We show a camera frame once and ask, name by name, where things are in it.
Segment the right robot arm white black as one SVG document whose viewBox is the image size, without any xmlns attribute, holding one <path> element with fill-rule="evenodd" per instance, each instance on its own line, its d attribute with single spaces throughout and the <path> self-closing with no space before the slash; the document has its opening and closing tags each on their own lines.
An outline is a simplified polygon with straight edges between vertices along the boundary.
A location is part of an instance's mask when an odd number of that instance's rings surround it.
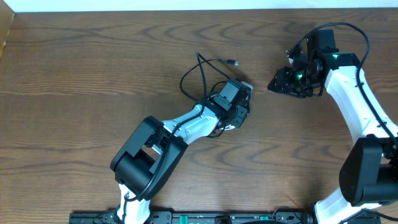
<svg viewBox="0 0 398 224">
<path fill-rule="evenodd" d="M 397 201 L 397 125 L 384 112 L 364 77 L 363 61 L 340 52 L 331 29 L 313 30 L 287 52 L 291 66 L 267 88 L 296 98 L 327 92 L 348 126 L 353 148 L 339 173 L 339 187 L 316 202 L 303 223 L 348 223 L 360 215 L 382 218 L 378 207 Z"/>
</svg>

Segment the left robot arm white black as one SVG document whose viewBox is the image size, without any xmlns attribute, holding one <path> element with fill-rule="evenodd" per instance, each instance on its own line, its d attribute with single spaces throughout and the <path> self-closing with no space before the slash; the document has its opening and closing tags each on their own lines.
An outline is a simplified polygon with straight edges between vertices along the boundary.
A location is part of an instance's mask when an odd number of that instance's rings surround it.
<svg viewBox="0 0 398 224">
<path fill-rule="evenodd" d="M 144 223 L 150 200 L 168 181 L 189 144 L 215 131 L 240 128 L 249 114 L 252 86 L 228 80 L 221 91 L 197 101 L 191 111 L 170 120 L 146 117 L 111 161 L 121 191 L 117 223 Z"/>
</svg>

